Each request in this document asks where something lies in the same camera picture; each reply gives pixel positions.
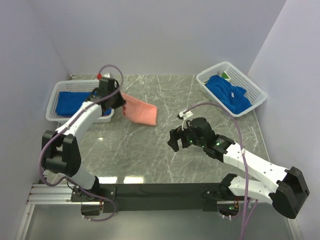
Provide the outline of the pink panda towel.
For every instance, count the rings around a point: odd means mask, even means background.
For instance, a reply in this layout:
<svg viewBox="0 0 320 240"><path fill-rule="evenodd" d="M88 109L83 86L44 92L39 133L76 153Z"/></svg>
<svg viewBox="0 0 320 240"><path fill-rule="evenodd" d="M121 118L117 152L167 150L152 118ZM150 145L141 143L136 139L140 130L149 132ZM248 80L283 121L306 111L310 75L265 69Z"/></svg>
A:
<svg viewBox="0 0 320 240"><path fill-rule="evenodd" d="M136 124L157 125L158 109L155 105L139 100L126 93L122 93L121 95L126 101L122 107L122 114L125 118Z"/></svg>

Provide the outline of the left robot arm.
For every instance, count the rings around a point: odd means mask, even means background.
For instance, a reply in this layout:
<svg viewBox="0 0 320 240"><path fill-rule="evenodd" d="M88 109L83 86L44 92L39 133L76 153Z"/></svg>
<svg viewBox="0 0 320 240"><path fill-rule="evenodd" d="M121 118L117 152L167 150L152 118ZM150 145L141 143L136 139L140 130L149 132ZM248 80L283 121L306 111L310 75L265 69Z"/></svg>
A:
<svg viewBox="0 0 320 240"><path fill-rule="evenodd" d="M126 103L119 83L109 73L97 76L98 86L84 99L70 119L56 130L47 130L42 135L42 150L38 171L48 170L62 174L82 190L89 201L100 197L100 182L97 176L82 167L78 142L89 127L96 123L107 110L123 107Z"/></svg>

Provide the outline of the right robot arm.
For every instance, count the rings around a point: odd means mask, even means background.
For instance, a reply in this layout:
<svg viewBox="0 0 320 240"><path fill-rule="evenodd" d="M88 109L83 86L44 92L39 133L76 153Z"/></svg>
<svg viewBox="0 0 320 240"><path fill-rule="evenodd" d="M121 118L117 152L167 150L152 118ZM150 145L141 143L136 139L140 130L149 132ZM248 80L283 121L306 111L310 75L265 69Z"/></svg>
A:
<svg viewBox="0 0 320 240"><path fill-rule="evenodd" d="M223 184L220 194L226 200L234 196L248 196L272 205L288 219L295 219L310 194L300 169L275 165L242 149L234 140L216 134L204 117L187 120L185 125L170 130L167 144L175 152L179 151L179 141L183 148L197 146L209 157L253 177L252 180L246 180L233 176Z"/></svg>

